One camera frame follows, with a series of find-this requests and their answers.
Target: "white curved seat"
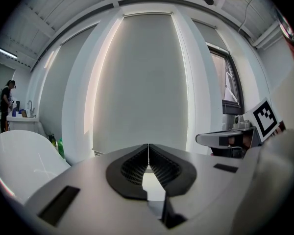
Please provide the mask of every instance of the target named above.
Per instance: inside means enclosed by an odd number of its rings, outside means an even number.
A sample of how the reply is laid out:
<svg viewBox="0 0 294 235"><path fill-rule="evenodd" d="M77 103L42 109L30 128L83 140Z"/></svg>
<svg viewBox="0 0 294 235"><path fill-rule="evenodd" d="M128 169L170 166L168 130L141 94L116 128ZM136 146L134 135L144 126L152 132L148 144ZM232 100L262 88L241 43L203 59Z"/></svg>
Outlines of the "white curved seat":
<svg viewBox="0 0 294 235"><path fill-rule="evenodd" d="M0 186L20 203L68 168L45 137L24 130L0 134Z"/></svg>

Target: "faucet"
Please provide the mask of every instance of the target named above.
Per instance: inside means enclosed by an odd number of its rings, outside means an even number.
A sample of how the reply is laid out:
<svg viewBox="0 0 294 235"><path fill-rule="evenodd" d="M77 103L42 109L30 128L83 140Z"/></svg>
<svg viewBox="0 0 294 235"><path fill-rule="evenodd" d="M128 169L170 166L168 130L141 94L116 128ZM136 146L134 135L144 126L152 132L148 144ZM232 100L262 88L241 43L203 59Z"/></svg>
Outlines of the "faucet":
<svg viewBox="0 0 294 235"><path fill-rule="evenodd" d="M34 111L33 111L33 109L32 109L32 101L31 100L29 100L28 102L27 102L27 105L29 104L29 102L30 102L30 116L33 116L33 113L34 113Z"/></svg>

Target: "window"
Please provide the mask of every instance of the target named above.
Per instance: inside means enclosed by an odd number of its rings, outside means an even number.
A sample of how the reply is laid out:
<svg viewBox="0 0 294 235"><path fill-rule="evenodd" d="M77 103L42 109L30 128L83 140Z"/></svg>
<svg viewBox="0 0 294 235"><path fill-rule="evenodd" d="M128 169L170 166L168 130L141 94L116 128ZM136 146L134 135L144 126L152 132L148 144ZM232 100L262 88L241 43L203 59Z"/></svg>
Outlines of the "window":
<svg viewBox="0 0 294 235"><path fill-rule="evenodd" d="M220 48L208 47L218 75L223 114L244 114L241 83L230 54Z"/></svg>

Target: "person's black hair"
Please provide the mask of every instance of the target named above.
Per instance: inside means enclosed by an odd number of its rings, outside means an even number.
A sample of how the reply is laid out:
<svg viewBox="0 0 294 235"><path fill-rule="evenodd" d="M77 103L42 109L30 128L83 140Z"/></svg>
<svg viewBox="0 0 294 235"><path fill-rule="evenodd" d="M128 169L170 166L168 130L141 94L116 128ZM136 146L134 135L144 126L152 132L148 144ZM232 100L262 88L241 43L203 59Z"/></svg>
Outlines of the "person's black hair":
<svg viewBox="0 0 294 235"><path fill-rule="evenodd" d="M6 83L6 86L9 86L9 84L12 83L15 85L15 81L14 80L9 80L7 83Z"/></svg>

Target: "white tag board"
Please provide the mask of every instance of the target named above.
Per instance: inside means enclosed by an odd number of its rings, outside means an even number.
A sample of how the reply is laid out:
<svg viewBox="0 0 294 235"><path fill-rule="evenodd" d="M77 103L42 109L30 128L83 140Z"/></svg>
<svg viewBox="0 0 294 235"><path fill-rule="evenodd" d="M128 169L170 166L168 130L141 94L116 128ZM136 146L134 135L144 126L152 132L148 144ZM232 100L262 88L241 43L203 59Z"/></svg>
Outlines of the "white tag board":
<svg viewBox="0 0 294 235"><path fill-rule="evenodd" d="M246 112L243 118L257 128L261 142L265 141L279 126L276 114L267 98Z"/></svg>

